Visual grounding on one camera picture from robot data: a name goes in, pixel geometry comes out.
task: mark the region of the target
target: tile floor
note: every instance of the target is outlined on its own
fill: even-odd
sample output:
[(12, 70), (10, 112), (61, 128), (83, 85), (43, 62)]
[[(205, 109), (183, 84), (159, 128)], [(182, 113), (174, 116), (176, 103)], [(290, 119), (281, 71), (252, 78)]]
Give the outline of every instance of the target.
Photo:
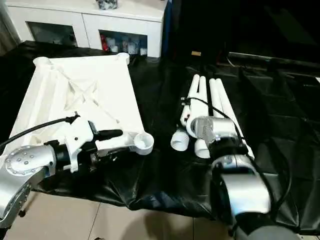
[[(32, 192), (5, 240), (230, 240), (219, 222)], [(302, 236), (303, 240), (318, 240)]]

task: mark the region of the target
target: table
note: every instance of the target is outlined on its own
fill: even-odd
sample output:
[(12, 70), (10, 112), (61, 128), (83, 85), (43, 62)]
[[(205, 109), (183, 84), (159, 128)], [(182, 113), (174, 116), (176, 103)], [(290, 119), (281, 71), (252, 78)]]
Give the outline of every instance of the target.
[[(2, 131), (10, 134), (35, 69), (36, 57), (104, 55), (89, 48), (25, 42), (0, 58)], [(191, 217), (218, 217), (211, 204), (210, 161), (197, 158), (193, 144), (186, 152), (171, 149), (179, 118), (179, 99), (195, 73), (221, 78), (251, 146), (266, 173), (275, 197), (285, 186), (283, 158), (292, 169), (289, 197), (277, 222), (304, 235), (320, 233), (320, 85), (315, 78), (281, 72), (249, 71), (213, 65), (185, 65), (169, 59), (133, 57), (129, 72), (144, 128), (155, 139), (152, 154), (122, 155), (90, 175), (69, 172), (45, 179), (36, 191), (127, 207), (152, 209)]]

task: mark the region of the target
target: black cable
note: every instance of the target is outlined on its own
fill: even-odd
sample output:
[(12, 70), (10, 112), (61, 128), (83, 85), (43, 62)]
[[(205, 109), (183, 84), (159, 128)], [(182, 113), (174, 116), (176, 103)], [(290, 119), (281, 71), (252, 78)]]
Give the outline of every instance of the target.
[(31, 127), (27, 130), (24, 130), (20, 133), (18, 133), (17, 135), (14, 135), (12, 137), (10, 137), (7, 141), (4, 141), (2, 143), (0, 143), (0, 150), (2, 150), (2, 148), (4, 148), (7, 144), (11, 143), (12, 141), (18, 139), (18, 138), (21, 138), (22, 136), (28, 134), (28, 133), (31, 133), (35, 130), (38, 130), (38, 129), (41, 129), (41, 128), (44, 128), (44, 127), (47, 127), (47, 126), (50, 126), (50, 125), (53, 125), (53, 124), (57, 124), (57, 123), (61, 123), (61, 122), (67, 122), (67, 123), (73, 123), (74, 120), (76, 120), (77, 118), (79, 117), (79, 115), (75, 115), (75, 116), (68, 116), (68, 117), (65, 117), (65, 118), (60, 118), (60, 119), (56, 119), (56, 120), (53, 120), (53, 121), (48, 121), (48, 122), (45, 122), (45, 123), (42, 123), (40, 125), (37, 125), (37, 126), (34, 126), (34, 127)]

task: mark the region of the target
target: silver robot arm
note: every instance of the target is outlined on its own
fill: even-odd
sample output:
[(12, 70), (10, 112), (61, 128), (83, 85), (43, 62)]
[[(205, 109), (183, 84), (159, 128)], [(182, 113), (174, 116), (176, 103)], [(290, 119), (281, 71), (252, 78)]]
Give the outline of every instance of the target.
[(77, 172), (83, 162), (79, 156), (98, 162), (95, 141), (121, 136), (121, 130), (97, 131), (92, 122), (76, 118), (65, 134), (65, 144), (57, 140), (39, 146), (22, 146), (12, 151), (0, 169), (0, 229), (9, 228), (27, 200), (30, 190), (57, 169)]
[(229, 118), (198, 117), (193, 121), (196, 136), (203, 139), (212, 162), (212, 184), (218, 194), (212, 197), (220, 217), (237, 226), (237, 240), (298, 240), (287, 228), (276, 225), (267, 213), (271, 197), (255, 163), (248, 156), (234, 122)]

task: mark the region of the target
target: white cabinet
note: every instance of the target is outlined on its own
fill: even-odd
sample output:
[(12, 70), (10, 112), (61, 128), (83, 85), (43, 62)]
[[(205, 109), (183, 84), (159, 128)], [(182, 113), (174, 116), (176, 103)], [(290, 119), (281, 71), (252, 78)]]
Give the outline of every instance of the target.
[(141, 53), (161, 56), (167, 0), (118, 0), (118, 8), (109, 10), (99, 9), (95, 0), (6, 0), (6, 5), (22, 41), (103, 49), (101, 35), (128, 35), (130, 44), (143, 39)]
[(55, 31), (63, 29), (65, 36), (62, 35), (61, 39), (68, 38), (68, 32), (70, 32), (71, 35), (74, 34), (78, 47), (89, 47), (81, 13), (15, 6), (9, 6), (8, 11), (22, 41), (48, 42), (42, 39), (52, 37)]
[(100, 34), (103, 31), (129, 33), (146, 36), (148, 57), (161, 56), (162, 28), (161, 22), (130, 18), (83, 14), (90, 48), (102, 49)]

